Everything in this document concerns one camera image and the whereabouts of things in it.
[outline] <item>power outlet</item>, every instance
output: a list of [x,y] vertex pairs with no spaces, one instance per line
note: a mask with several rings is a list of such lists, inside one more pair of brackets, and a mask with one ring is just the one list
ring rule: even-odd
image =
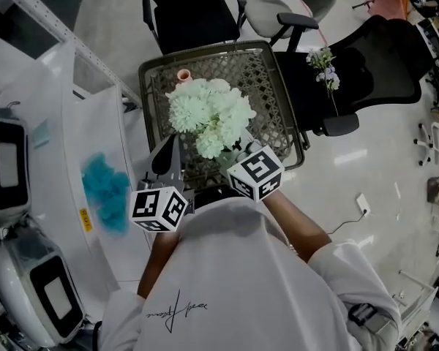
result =
[[369,207],[369,203],[366,200],[366,197],[364,194],[359,194],[359,196],[356,198],[356,202],[358,203],[358,207],[361,210],[361,213],[364,213],[364,209],[366,210],[365,216],[368,217],[371,213],[371,208]]

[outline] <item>white t-shirt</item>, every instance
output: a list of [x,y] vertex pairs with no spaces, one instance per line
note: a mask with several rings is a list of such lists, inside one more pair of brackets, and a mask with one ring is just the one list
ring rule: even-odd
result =
[[[397,305],[353,242],[324,246],[306,264],[246,199],[188,218],[148,298],[112,294],[100,350],[362,350],[365,337],[364,349],[394,349]],[[358,343],[348,331],[355,303],[382,310],[395,335],[363,331]]]

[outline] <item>wicker tray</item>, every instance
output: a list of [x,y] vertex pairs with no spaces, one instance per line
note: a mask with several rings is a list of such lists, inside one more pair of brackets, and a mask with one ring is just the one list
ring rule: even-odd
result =
[[[142,64],[140,76],[141,99],[152,151],[162,139],[174,133],[169,122],[169,102],[165,96],[178,83],[176,74],[188,69],[192,77],[222,78],[249,96],[251,108],[257,116],[248,127],[251,134],[284,160],[293,149],[296,163],[287,170],[298,167],[304,161],[301,141],[298,138],[296,119],[292,113],[288,93],[284,87],[276,59],[267,42],[251,41],[226,45],[212,45],[194,50],[173,53]],[[208,178],[217,178],[218,165],[214,160],[198,155],[190,134],[181,136],[187,150],[187,167],[184,180],[193,188],[204,187]]]

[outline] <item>pink fabric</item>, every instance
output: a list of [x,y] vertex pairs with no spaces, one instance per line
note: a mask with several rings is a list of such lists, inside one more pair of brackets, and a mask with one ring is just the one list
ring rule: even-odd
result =
[[402,0],[367,0],[372,1],[368,10],[370,15],[381,15],[391,20],[392,18],[406,19]]

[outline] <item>white floor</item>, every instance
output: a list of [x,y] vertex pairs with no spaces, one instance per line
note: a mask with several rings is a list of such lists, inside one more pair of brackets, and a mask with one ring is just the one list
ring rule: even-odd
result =
[[[302,12],[297,0],[285,0]],[[364,7],[351,6],[363,0],[337,0],[320,23],[331,44],[346,37],[368,15]],[[227,0],[236,14],[235,0]],[[161,56],[142,17],[141,0],[83,0],[75,34],[79,36],[134,91],[139,92],[138,67]],[[241,39],[257,39],[249,24]],[[321,46],[318,32],[306,33],[300,49]],[[286,41],[275,49],[285,49]],[[431,207],[426,202],[426,182],[439,176],[439,165],[419,167],[420,148],[413,144],[418,123],[430,124],[432,93],[421,81],[423,96],[414,105],[382,105],[358,112],[360,127],[342,137],[309,135],[311,148],[302,167],[288,175],[282,191],[326,231],[344,221],[358,219],[356,197],[364,193],[371,214],[358,223],[346,224],[333,237],[352,238],[360,244],[389,292],[405,292],[410,301],[419,289],[398,276],[400,269],[429,281],[437,260],[439,235],[431,231]],[[122,282],[134,290],[136,282]]]

